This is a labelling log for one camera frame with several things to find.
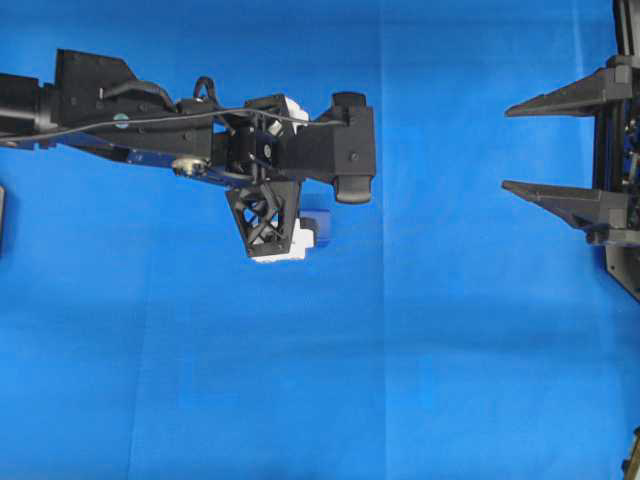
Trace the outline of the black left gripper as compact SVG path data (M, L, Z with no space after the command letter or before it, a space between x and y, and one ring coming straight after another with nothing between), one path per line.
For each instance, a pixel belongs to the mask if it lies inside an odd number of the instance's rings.
M371 200L376 175L373 108L366 96L338 92L329 108L311 119L295 101L275 94L245 102L216 133L212 165L221 177L250 183L312 179L333 188L343 204Z

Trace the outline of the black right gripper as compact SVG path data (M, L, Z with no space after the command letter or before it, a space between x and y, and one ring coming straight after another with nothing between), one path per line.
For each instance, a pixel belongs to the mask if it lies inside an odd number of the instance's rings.
M639 298L639 58L615 55L604 68L505 111L507 117L595 116L594 189L504 180L502 188L588 230L607 272Z

